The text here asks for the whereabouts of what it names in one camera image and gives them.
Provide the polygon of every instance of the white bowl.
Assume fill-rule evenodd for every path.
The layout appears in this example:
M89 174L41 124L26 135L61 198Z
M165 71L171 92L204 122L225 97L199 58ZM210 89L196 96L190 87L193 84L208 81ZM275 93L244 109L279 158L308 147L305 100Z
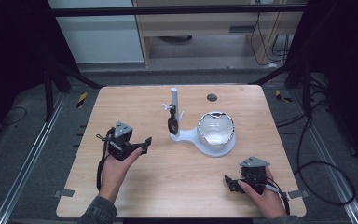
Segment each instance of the white bowl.
M234 136L234 121L222 112L209 112L197 125L201 142L207 146L222 147Z

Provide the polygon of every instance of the black metal pole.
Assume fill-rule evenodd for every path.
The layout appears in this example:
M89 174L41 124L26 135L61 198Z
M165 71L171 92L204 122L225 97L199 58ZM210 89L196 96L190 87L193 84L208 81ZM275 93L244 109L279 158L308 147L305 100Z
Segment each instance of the black metal pole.
M123 16L158 14L243 13L243 12L297 12L323 9L324 5L274 4L274 5L221 5L221 6L175 6L175 7L96 7L57 8L31 10L24 13L53 17Z

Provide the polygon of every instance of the hand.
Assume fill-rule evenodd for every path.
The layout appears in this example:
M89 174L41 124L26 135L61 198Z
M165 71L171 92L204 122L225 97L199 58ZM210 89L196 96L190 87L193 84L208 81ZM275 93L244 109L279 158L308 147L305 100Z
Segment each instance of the hand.
M139 158L141 153L142 149L137 148L124 161L118 161L113 156L108 156L104 161L101 189L98 196L115 203L124 177L126 177L131 165Z
M271 171L267 166L266 176L267 179L273 179ZM287 217L278 193L270 189L264 189L263 193L260 195L247 183L238 181L238 184L249 196L249 198L251 198L251 200L255 203L264 218L273 219L277 217Z

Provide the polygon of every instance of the wooden table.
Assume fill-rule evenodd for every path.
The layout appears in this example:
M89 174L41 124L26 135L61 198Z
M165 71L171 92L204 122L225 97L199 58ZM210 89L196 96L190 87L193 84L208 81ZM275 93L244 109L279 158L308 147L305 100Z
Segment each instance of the wooden table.
M167 128L170 88L178 90L181 128L194 128L209 111L222 111L235 123L236 145L226 156L210 158L192 144L175 143ZM207 95L217 95L210 102ZM261 87L253 85L130 86L102 88L61 197L60 217L80 217L98 190L96 171L102 141L116 121L133 128L131 143L152 136L152 145L130 168L117 197L117 217L260 217L245 194L230 192L224 175L241 178L239 162L255 156L269 161L283 191L298 189ZM290 200L293 215L306 213L302 199Z

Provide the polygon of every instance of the tape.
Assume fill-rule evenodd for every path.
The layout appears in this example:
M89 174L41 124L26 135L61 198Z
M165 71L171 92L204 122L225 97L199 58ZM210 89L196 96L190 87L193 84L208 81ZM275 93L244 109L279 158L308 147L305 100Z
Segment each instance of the tape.
M81 108L83 106L84 101L86 100L86 96L87 96L86 92L81 93L76 108Z
M282 97L282 94L281 94L281 92L279 90L275 91L275 97L278 100L282 100L282 101L285 101L285 102L292 102L292 98L290 98L290 97Z
M53 193L54 198L61 198L61 196L64 197L73 197L75 194L75 191L72 189L63 189L63 190L56 190Z
M308 194L308 192L306 190L293 190L293 191L290 191L290 192L287 192L290 196L291 199L294 199L294 198L307 198L308 196L310 196Z

